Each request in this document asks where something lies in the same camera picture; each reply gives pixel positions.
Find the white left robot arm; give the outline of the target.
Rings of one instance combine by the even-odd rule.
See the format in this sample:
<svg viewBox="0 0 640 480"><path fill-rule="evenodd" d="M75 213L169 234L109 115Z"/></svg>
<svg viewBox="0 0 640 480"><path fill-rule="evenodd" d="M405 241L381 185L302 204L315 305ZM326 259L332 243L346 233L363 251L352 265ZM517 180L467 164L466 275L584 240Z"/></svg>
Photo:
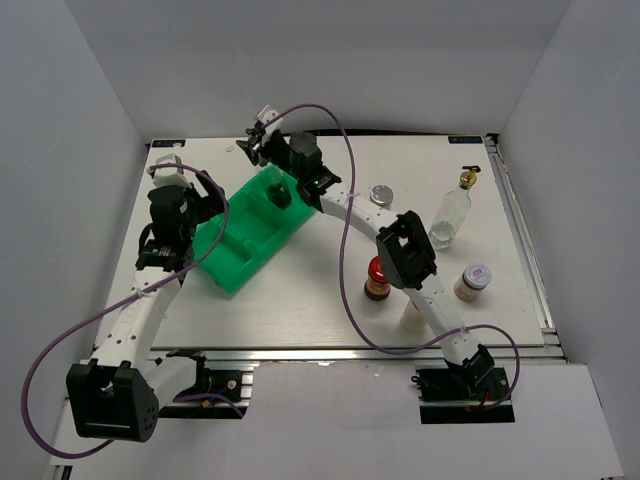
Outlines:
<svg viewBox="0 0 640 480"><path fill-rule="evenodd" d="M67 373L74 425L83 438L145 442L164 407L182 394L199 399L210 390L212 377L202 353L173 350L150 358L168 307L200 262L193 247L197 227L228 214L224 193L208 174L194 173L205 189L200 193L186 179L188 170L174 162L149 168L151 222L139 237L131 300L119 308L90 359Z"/></svg>

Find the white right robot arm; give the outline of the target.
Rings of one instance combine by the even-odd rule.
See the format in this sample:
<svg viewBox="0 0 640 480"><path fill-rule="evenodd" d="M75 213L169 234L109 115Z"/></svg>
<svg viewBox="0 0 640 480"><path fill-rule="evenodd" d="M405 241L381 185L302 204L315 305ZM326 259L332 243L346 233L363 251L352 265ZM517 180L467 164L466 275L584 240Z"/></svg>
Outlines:
<svg viewBox="0 0 640 480"><path fill-rule="evenodd" d="M354 194L353 189L324 164L316 137L295 132L284 138L256 126L237 146L255 166L273 165L296 180L301 200L317 211L344 222L375 242L383 275L401 290L422 315L441 345L453 372L451 384L461 397L472 399L488 385L495 362L471 333L437 276L435 251L419 215L397 214Z"/></svg>

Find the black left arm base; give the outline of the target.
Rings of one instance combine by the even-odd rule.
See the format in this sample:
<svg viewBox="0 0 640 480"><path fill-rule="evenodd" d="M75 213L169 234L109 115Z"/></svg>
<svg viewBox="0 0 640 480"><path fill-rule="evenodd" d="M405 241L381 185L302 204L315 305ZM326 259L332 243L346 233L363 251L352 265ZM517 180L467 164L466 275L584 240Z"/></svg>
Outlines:
<svg viewBox="0 0 640 480"><path fill-rule="evenodd" d="M211 362L203 351L194 349L174 349L162 359L188 360L195 379L177 397L199 395L188 401L173 402L164 406L159 417L162 419L240 419L248 409L250 394L248 371L239 368L220 367Z"/></svg>

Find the glass bottle with dark sauce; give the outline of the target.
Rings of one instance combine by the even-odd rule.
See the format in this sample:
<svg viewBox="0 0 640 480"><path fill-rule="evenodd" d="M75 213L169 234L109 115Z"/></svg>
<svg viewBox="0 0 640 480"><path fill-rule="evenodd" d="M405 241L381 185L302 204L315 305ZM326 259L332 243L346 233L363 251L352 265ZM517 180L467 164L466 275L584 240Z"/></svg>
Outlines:
<svg viewBox="0 0 640 480"><path fill-rule="evenodd" d="M292 203L292 194L285 174L276 166L262 168L258 172L258 180L266 198L281 210L286 210Z"/></svg>

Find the clear glass bottle gold spout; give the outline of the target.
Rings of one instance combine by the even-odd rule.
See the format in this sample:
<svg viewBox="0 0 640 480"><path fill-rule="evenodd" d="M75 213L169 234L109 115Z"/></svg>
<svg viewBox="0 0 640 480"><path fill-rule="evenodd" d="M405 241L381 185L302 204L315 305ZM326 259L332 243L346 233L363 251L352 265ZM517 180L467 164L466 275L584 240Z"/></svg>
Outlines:
<svg viewBox="0 0 640 480"><path fill-rule="evenodd" d="M480 172L478 165L463 166L458 185L443 196L428 231L435 250L448 248L453 243L471 208L470 191Z"/></svg>

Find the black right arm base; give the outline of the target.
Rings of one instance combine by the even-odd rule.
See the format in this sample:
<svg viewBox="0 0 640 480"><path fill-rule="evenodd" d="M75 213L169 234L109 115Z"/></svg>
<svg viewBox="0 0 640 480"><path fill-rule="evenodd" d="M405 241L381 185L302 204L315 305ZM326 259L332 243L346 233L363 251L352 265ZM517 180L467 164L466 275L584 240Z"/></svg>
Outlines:
<svg viewBox="0 0 640 480"><path fill-rule="evenodd" d="M417 388L423 425L509 424L515 422L506 371L495 367L476 388L444 368L417 370L411 377Z"/></svg>

